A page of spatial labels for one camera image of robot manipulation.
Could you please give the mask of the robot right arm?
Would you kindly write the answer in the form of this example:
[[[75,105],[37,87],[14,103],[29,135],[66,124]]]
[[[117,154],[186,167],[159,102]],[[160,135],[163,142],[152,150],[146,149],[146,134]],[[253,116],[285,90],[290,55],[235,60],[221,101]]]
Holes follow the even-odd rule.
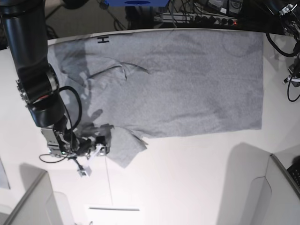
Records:
[[[109,150],[105,137],[93,141],[77,137],[83,107],[78,92],[60,87],[53,67],[48,62],[45,4],[42,0],[2,0],[0,20],[18,75],[17,88],[21,98],[53,156],[74,159],[79,156],[106,155]],[[78,104],[78,117],[73,124],[60,96],[72,92]]]

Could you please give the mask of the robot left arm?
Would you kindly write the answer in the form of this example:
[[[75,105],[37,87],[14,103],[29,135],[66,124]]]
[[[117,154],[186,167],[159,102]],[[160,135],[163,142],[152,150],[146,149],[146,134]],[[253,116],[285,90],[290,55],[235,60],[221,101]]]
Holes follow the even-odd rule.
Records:
[[[296,44],[292,53],[282,51],[266,33],[267,40],[273,48],[281,55],[294,58],[294,63],[288,68],[293,82],[300,81],[300,2],[298,0],[265,0],[264,5],[275,16],[279,17],[285,34],[292,36]]]

